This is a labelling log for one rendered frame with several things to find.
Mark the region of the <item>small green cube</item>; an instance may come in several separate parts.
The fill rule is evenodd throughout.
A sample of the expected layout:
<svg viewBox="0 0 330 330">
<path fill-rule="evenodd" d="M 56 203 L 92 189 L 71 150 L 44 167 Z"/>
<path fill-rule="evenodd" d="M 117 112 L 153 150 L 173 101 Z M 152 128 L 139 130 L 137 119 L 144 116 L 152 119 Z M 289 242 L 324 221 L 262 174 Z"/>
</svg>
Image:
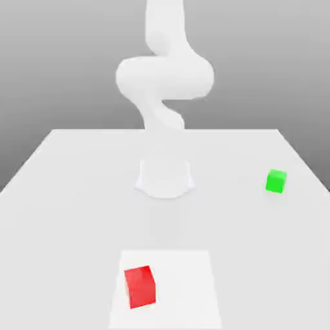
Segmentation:
<svg viewBox="0 0 330 330">
<path fill-rule="evenodd" d="M 286 184 L 287 173 L 285 171 L 270 170 L 267 175 L 265 189 L 274 193 L 282 193 Z"/>
</svg>

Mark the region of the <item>small red cube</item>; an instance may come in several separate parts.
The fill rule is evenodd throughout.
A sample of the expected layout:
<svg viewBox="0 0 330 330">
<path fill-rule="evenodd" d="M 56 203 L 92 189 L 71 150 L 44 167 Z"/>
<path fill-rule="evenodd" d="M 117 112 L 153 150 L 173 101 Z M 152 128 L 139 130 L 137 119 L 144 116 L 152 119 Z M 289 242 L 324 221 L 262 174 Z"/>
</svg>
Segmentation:
<svg viewBox="0 0 330 330">
<path fill-rule="evenodd" d="M 124 270 L 130 309 L 154 304 L 156 285 L 150 266 Z"/>
</svg>

